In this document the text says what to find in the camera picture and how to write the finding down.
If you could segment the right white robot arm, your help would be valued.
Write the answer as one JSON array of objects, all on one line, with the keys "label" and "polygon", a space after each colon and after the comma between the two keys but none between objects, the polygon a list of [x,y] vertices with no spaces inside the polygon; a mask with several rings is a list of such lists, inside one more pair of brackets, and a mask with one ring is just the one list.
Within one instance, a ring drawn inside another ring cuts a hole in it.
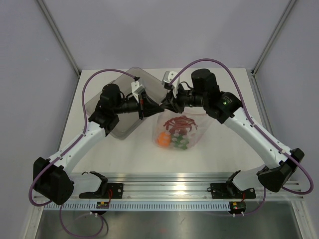
[{"label": "right white robot arm", "polygon": [[236,171],[226,182],[227,194],[238,197],[244,190],[262,185],[271,192],[279,192],[304,158],[304,152],[280,143],[244,109],[240,99],[219,89],[215,75],[208,69],[191,74],[192,87],[186,90],[172,82],[174,74],[167,74],[162,83],[168,93],[161,107],[182,113],[186,107],[202,107],[206,114],[237,133],[264,161],[261,169]]}]

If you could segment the green bell pepper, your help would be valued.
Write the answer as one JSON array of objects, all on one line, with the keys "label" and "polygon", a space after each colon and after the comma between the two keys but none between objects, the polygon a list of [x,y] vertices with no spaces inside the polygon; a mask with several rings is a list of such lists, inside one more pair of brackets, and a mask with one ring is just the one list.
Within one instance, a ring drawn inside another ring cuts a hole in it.
[{"label": "green bell pepper", "polygon": [[171,146],[176,149],[187,150],[189,139],[186,135],[175,133],[171,136]]}]

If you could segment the orange fruit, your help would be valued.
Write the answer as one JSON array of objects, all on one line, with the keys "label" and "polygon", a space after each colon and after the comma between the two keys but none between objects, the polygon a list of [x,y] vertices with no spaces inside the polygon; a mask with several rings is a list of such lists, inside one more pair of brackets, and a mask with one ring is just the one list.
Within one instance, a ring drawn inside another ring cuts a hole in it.
[{"label": "orange fruit", "polygon": [[156,139],[156,144],[160,147],[169,147],[170,142],[171,136],[168,132],[161,132]]}]

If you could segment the red toy lobster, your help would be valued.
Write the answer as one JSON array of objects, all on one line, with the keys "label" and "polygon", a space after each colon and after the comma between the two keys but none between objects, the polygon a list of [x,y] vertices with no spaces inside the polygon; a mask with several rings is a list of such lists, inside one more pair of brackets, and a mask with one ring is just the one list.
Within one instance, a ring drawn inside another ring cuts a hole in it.
[{"label": "red toy lobster", "polygon": [[198,129],[195,120],[186,116],[171,118],[164,123],[163,127],[170,134],[179,133],[181,135],[187,135],[193,128],[195,128],[195,130]]}]

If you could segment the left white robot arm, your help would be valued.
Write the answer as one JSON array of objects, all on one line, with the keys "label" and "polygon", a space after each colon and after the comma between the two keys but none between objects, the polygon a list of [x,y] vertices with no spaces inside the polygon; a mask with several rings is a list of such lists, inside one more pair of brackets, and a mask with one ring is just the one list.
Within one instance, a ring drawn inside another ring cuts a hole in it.
[{"label": "left white robot arm", "polygon": [[49,159],[38,158],[33,164],[33,182],[29,201],[37,206],[32,192],[45,196],[49,202],[62,205],[72,195],[84,199],[110,198],[108,178],[92,171],[79,177],[70,177],[79,161],[99,141],[108,136],[119,123],[120,114],[138,113],[144,119],[164,111],[164,107],[148,97],[143,86],[133,83],[133,96],[125,98],[116,84],[103,87],[100,99],[91,116],[84,116],[83,131],[69,142],[61,152]]}]

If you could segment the clear zip top bag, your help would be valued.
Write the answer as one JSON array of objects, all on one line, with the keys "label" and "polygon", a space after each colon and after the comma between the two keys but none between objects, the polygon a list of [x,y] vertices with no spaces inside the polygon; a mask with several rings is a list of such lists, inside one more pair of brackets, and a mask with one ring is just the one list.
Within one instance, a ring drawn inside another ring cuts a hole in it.
[{"label": "clear zip top bag", "polygon": [[207,114],[166,110],[157,116],[153,143],[164,149],[188,150],[201,140],[212,123],[213,118]]}]

